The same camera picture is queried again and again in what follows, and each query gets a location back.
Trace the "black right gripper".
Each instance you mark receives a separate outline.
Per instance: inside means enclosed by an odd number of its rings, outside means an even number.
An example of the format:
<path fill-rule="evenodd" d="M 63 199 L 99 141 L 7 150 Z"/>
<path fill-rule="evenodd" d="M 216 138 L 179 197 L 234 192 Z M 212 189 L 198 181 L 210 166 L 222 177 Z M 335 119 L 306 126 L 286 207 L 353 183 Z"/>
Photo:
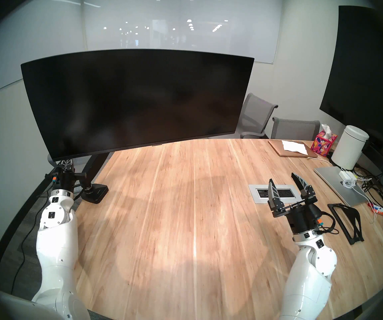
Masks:
<path fill-rule="evenodd" d="M 268 204 L 274 218 L 286 216 L 292 234 L 298 235 L 314 230 L 319 224 L 322 211 L 315 205 L 318 201 L 313 187 L 302 177 L 291 173 L 291 178 L 301 193 L 302 201 L 285 206 L 272 179 L 268 183 Z"/>

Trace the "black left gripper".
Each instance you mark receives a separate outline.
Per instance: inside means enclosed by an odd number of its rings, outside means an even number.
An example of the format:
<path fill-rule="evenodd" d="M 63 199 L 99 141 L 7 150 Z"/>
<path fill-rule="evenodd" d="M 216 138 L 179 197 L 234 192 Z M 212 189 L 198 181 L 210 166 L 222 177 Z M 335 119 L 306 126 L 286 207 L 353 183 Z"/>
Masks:
<path fill-rule="evenodd" d="M 56 167 L 52 169 L 50 173 L 46 174 L 46 178 L 52 181 L 54 190 L 66 190 L 73 193 L 75 182 L 77 180 L 82 181 L 87 177 L 87 174 L 82 172 L 75 173 L 72 159 L 61 160 L 59 166 L 60 167 Z"/>

